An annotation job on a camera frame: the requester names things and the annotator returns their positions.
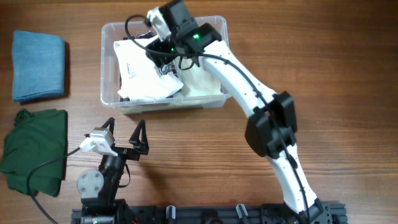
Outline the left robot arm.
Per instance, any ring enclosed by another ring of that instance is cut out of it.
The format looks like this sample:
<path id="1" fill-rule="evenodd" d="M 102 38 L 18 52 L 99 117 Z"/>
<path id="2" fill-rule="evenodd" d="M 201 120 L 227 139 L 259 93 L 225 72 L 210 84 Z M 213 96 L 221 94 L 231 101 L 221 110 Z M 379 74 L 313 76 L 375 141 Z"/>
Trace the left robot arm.
<path id="1" fill-rule="evenodd" d="M 85 135 L 80 144 L 83 152 L 93 151 L 102 155 L 97 169 L 88 169 L 80 174 L 76 186 L 81 195 L 81 210 L 74 210 L 72 223 L 108 224 L 139 223 L 139 219 L 124 199 L 117 199 L 124 172 L 130 173 L 127 161 L 138 161 L 149 152 L 146 122 L 139 121 L 129 138 L 132 148 L 115 146 L 114 118 L 110 117 L 101 127 Z"/>

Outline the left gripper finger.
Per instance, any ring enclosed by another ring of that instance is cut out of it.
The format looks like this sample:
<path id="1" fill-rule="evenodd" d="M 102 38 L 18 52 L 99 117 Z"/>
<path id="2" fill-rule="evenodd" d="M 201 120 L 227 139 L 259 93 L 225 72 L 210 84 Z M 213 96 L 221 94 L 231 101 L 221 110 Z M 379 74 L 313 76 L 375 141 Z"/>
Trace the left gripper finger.
<path id="1" fill-rule="evenodd" d="M 146 121 L 140 120 L 133 134 L 129 138 L 129 143 L 133 145 L 133 150 L 138 154 L 148 155 L 149 143 L 146 134 Z"/>
<path id="2" fill-rule="evenodd" d="M 114 133 L 114 122 L 115 119 L 113 117 L 110 117 L 102 126 L 101 128 L 108 128 L 111 134 Z"/>

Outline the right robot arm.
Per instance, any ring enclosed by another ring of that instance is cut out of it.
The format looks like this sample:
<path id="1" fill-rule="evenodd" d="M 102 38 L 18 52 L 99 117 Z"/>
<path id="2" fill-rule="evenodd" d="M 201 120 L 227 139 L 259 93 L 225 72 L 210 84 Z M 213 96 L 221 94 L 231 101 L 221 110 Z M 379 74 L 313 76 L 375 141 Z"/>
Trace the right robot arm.
<path id="1" fill-rule="evenodd" d="M 323 209 L 299 161 L 294 100 L 260 82 L 232 53 L 221 34 L 209 23 L 199 25 L 183 1 L 171 1 L 150 10 L 146 24 L 158 38 L 147 46 L 157 65 L 189 58 L 213 75 L 238 102 L 248 122 L 245 139 L 250 148 L 270 163 L 282 188 L 289 220 L 311 223 Z"/>

